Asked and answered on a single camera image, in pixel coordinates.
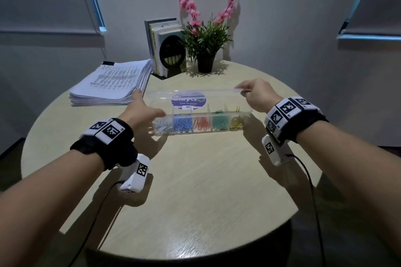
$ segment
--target clear plastic box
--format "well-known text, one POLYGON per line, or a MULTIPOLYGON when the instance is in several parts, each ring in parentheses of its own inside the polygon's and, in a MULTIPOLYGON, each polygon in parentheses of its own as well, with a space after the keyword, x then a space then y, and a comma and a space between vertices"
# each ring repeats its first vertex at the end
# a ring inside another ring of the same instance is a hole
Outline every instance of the clear plastic box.
POLYGON ((252 109, 241 89, 148 92, 153 108, 167 116, 153 121, 153 133, 182 134, 241 130, 252 109))

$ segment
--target potted plant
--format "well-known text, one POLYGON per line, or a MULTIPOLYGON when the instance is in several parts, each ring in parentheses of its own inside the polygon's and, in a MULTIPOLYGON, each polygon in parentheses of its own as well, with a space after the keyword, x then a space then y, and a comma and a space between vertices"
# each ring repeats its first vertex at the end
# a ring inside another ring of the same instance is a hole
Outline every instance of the potted plant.
POLYGON ((228 0, 224 12, 219 12, 214 19, 212 14, 206 24, 198 19, 200 13, 193 0, 178 1, 180 2, 180 9, 185 9, 192 18, 191 21, 187 22, 183 31, 183 45, 191 60, 197 60, 199 72, 210 73, 217 51, 231 41, 230 35, 227 34, 228 26, 225 19, 229 18, 235 10, 236 0, 228 0))

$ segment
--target book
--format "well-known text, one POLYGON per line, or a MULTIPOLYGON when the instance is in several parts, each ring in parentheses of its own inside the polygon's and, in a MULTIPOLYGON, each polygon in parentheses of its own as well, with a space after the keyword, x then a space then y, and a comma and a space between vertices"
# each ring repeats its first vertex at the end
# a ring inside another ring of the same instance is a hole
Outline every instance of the book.
POLYGON ((157 62, 162 66, 164 77, 172 77, 186 71, 186 50, 182 45, 183 32, 181 26, 171 26, 156 31, 157 62))
POLYGON ((70 89, 70 102, 73 106, 128 105, 135 90, 141 89, 143 96, 151 73, 150 59, 100 65, 70 89))
POLYGON ((157 63, 154 56, 154 40, 152 30, 169 25, 178 25, 177 18, 164 18, 155 20, 145 20, 146 37, 148 40, 149 55, 152 60, 152 70, 154 74, 159 75, 157 63))

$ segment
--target black cable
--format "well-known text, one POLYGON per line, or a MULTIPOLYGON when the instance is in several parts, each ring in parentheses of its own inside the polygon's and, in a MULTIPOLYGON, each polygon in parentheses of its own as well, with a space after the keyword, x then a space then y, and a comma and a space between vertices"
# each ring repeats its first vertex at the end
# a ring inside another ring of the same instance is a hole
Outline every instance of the black cable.
POLYGON ((106 200, 107 195, 110 193, 110 191, 113 189, 113 187, 114 187, 115 185, 117 185, 117 184, 123 184, 123 183, 124 183, 123 180, 120 180, 120 181, 118 181, 118 182, 115 182, 115 183, 110 187, 109 191, 107 191, 107 193, 106 193, 106 195, 104 196, 102 202, 100 203, 100 206, 99 206, 99 208, 98 208, 98 211, 97 211, 96 214, 95 214, 95 219, 93 220, 93 223, 92 223, 92 225, 91 225, 91 228, 89 228, 89 231, 88 231, 88 233, 86 234, 86 237, 85 237, 85 239, 83 240, 83 243, 82 243, 81 247, 79 248, 77 254, 74 256, 73 260, 68 264, 68 267, 71 267, 71 266, 73 265, 73 263, 74 263, 75 260, 78 258, 79 254, 81 253, 83 247, 85 246, 85 244, 86 244, 86 242, 87 242, 87 240, 88 240, 88 238, 89 238, 89 235, 90 235, 91 232, 92 232, 93 226, 95 225, 96 219, 98 218, 100 209, 102 208, 102 206, 103 206, 103 204, 104 204, 104 201, 106 200))
POLYGON ((316 209, 316 202, 315 202, 315 192, 313 190, 313 184, 312 184, 312 180, 310 179, 310 175, 308 172, 308 169, 306 169, 305 165, 303 164, 303 162, 295 155, 293 154, 286 154, 287 156, 296 158, 298 160, 298 162, 301 163, 301 165, 303 166, 303 168, 305 169, 306 175, 308 176, 309 179, 309 185, 310 185, 310 192, 312 193, 312 202, 313 202, 313 208, 315 210, 315 217, 316 217, 316 223, 317 223, 317 227, 318 227, 318 235, 319 235, 319 243, 320 243, 320 253, 322 254, 322 266, 326 267, 326 256, 324 255, 324 247, 323 247, 323 239, 322 239, 322 230, 320 229, 320 222, 319 222, 319 216, 318 216, 318 210, 316 209))

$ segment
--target wooden table top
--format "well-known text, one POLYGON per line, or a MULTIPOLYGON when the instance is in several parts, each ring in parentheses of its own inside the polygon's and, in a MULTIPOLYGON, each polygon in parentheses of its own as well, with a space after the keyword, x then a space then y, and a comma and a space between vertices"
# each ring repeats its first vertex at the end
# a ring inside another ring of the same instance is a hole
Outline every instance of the wooden table top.
MULTIPOLYGON (((208 75, 189 68, 166 80, 151 76, 146 90, 227 89, 258 77, 283 97, 297 95, 266 73, 225 61, 215 62, 208 75)), ((22 176, 67 152, 96 120, 116 117, 124 109, 71 107, 68 92, 61 94, 27 136, 22 176)), ((261 144, 264 118, 253 111, 244 131, 161 137, 137 133, 135 146, 151 158, 144 190, 128 197, 111 192, 87 247, 142 259, 197 257, 242 246, 286 222, 310 202, 308 180, 296 162, 280 167, 270 163, 261 144)), ((298 144, 289 146, 317 185, 321 170, 298 144)), ((43 265, 73 257, 119 174, 115 168, 96 180, 53 240, 43 265)))

